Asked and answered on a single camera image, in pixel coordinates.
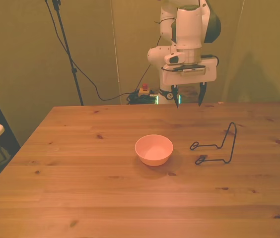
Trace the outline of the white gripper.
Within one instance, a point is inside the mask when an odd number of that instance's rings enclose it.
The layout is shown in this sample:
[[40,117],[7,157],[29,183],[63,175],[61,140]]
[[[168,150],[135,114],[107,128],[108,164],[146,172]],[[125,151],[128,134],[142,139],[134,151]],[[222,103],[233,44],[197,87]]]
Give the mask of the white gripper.
[[182,84],[200,83],[198,105],[201,106],[207,90],[207,82],[213,82],[217,78],[217,58],[204,58],[198,65],[190,65],[190,68],[177,69],[179,65],[165,65],[161,68],[163,84],[171,85],[171,93],[177,108],[179,108],[178,86]]

